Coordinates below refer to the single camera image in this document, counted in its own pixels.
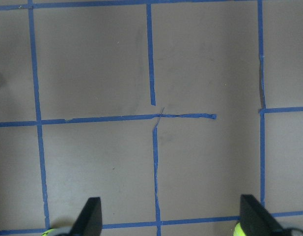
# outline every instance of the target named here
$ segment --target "vertical blue tape line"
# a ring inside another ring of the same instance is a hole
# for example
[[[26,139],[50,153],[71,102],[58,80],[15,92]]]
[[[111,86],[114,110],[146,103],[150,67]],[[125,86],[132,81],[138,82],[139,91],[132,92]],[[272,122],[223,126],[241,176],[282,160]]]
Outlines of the vertical blue tape line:
[[[260,84],[263,108],[266,108],[265,85],[264,85],[264,33],[263,33],[263,1],[257,0],[258,10],[258,48],[260,60]]]
[[[29,17],[29,33],[30,33],[30,46],[31,46],[31,59],[32,59],[32,73],[33,73],[33,88],[34,88],[34,101],[36,109],[37,119],[37,133],[38,133],[38,145],[39,145],[39,156],[40,156],[40,171],[41,171],[41,183],[42,183],[42,197],[44,203],[44,216],[45,216],[45,227],[50,228],[49,208],[48,208],[48,194],[47,194],[47,183],[46,183],[46,171],[45,171],[45,160],[44,160],[44,147],[42,138],[42,123],[41,123],[41,110],[39,101],[39,83],[38,83],[38,67],[37,67],[37,55],[34,35],[34,19],[33,9],[28,9]]]
[[[265,206],[265,114],[260,114],[260,202]]]
[[[150,100],[151,105],[156,105],[155,94],[155,74],[153,66],[153,42],[152,42],[152,17],[151,17],[151,5],[146,5],[147,13],[147,38],[148,38],[148,61],[149,61],[149,82],[150,82]]]
[[[158,123],[152,131],[157,236],[161,236],[161,214],[158,199]]]

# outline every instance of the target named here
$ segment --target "yellow-green object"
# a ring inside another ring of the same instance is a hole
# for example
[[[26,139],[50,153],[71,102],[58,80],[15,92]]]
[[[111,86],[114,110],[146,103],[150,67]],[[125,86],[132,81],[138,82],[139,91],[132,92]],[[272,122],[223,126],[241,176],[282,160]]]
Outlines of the yellow-green object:
[[[246,234],[244,233],[244,231],[241,228],[241,224],[240,223],[238,223],[235,226],[233,236],[246,236]]]
[[[48,231],[45,231],[41,236],[47,236],[49,233],[51,233],[54,229],[50,229]]]

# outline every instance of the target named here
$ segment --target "black object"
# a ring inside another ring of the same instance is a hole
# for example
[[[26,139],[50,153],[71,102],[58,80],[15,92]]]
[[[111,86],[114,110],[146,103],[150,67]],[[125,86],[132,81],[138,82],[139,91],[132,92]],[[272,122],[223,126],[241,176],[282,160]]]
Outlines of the black object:
[[[246,236],[303,236],[300,229],[284,229],[253,195],[241,195],[240,222]]]
[[[68,234],[57,236],[99,236],[102,230],[100,198],[89,198]]]

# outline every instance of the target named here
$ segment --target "blue grid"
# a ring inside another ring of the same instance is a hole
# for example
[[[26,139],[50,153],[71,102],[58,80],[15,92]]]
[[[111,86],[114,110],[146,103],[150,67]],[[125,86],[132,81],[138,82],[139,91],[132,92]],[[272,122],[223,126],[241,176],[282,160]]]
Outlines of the blue grid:
[[[39,83],[37,75],[37,58],[35,46],[35,32],[34,32],[34,9],[38,8],[58,8],[58,7],[90,7],[90,6],[112,6],[112,5],[146,5],[146,18],[147,18],[147,39],[148,39],[148,59],[149,59],[149,80],[150,80],[150,100],[151,105],[156,105],[155,95],[155,78],[153,66],[153,42],[152,42],[152,12],[151,5],[157,3],[178,3],[178,2],[217,2],[228,0],[108,0],[108,1],[88,1],[88,2],[60,2],[60,3],[33,3],[28,0],[27,4],[22,5],[4,5],[0,6],[0,11],[28,9],[29,18],[29,34],[31,46],[31,59],[32,59],[32,72],[33,72],[33,85],[34,85],[34,99],[36,109],[36,121],[16,121],[16,122],[0,122],[0,127],[15,127],[15,126],[37,126],[40,168],[41,168],[41,182],[43,191],[44,202],[44,215],[45,215],[45,228],[43,229],[27,229],[27,230],[6,230],[0,231],[0,235],[13,235],[13,234],[33,234],[42,233],[50,228],[50,218],[48,209],[48,195],[46,185],[46,170],[44,160],[44,146],[43,146],[43,125],[52,124],[65,124],[65,123],[87,123],[87,122],[107,122],[107,121],[121,121],[121,120],[146,120],[159,118],[155,128],[153,129],[153,152],[154,152],[154,184],[155,184],[155,209],[156,221],[152,222],[135,222],[135,223],[122,223],[122,224],[105,224],[103,229],[116,229],[116,228],[132,228],[132,227],[157,227],[157,236],[161,236],[162,225],[179,225],[179,224],[194,224],[194,223],[208,223],[208,222],[222,222],[222,221],[236,221],[239,216],[227,217],[208,217],[197,219],[182,219],[182,220],[161,220],[160,206],[158,201],[158,124],[161,117],[164,118],[209,118],[216,119],[215,114],[184,114],[184,115],[170,115],[170,114],[149,114],[149,115],[135,115],[135,116],[113,116],[113,117],[97,117],[97,118],[74,118],[70,120],[65,119],[48,119],[42,120],[39,101]],[[261,99],[262,109],[260,110],[260,197],[262,205],[265,205],[265,114],[266,113],[285,113],[285,112],[303,112],[303,107],[288,107],[288,108],[266,108],[265,102],[265,88],[264,88],[264,47],[263,47],[263,0],[257,1],[258,10],[258,43],[259,43],[259,60],[260,60],[260,83],[261,83]],[[273,213],[274,217],[285,216],[299,216],[303,215],[303,211],[292,212],[278,212]]]

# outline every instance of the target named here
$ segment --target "gray floor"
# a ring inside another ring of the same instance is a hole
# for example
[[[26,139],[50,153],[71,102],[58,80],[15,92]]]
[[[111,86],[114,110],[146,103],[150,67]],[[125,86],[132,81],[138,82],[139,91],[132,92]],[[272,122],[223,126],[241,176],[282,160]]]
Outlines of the gray floor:
[[[263,8],[267,108],[303,106],[303,0],[267,0]],[[260,199],[257,1],[152,5],[157,106],[150,103],[145,4],[33,12],[42,120],[163,107],[217,114],[160,119],[161,220],[236,216],[240,194]],[[33,121],[0,127],[0,231],[45,228],[32,75],[28,10],[0,11],[0,122]],[[44,124],[51,226],[71,225],[91,196],[102,198],[105,225],[156,221],[156,122]],[[266,207],[303,211],[303,112],[266,114],[265,122]],[[303,215],[278,220],[303,228]],[[162,236],[230,236],[235,223],[166,225]],[[156,226],[103,230],[156,234]]]

